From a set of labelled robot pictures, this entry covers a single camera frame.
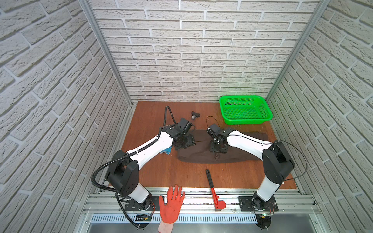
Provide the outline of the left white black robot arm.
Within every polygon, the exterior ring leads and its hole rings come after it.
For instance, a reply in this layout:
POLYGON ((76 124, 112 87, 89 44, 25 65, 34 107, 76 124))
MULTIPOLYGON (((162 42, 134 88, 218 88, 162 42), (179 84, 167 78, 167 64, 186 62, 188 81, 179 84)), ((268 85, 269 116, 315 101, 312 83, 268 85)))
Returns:
POLYGON ((179 150, 194 146, 194 136, 188 132, 193 126, 188 120, 182 119, 178 124, 161 127, 157 136, 141 146, 127 152, 116 152, 114 159, 121 160, 108 166, 106 180, 120 196, 129 197, 138 203, 141 209, 147 209, 152 195, 139 183, 139 171, 147 162, 167 149, 174 147, 179 150))

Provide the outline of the brown trousers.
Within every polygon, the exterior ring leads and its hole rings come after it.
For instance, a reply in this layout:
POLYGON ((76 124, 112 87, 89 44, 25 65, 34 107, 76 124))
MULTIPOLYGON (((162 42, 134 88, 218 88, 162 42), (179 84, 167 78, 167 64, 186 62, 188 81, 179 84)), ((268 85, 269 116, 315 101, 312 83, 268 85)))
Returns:
POLYGON ((228 144, 218 145, 206 130, 193 133, 195 145, 177 151, 177 159, 195 164, 227 164, 243 161, 259 161, 255 155, 228 144))

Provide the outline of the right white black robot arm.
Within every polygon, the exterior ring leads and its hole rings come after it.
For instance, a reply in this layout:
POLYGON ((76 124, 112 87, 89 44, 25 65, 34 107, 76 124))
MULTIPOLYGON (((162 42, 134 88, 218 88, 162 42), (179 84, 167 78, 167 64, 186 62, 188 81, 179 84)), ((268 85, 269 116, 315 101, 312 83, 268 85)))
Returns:
POLYGON ((226 153, 229 147, 235 147, 263 162, 265 178, 252 197, 252 207, 264 211, 265 205, 271 203, 270 199, 295 167, 284 144, 280 141, 263 141, 231 128, 224 130, 216 124, 210 126, 207 133, 212 138, 211 152, 226 153))

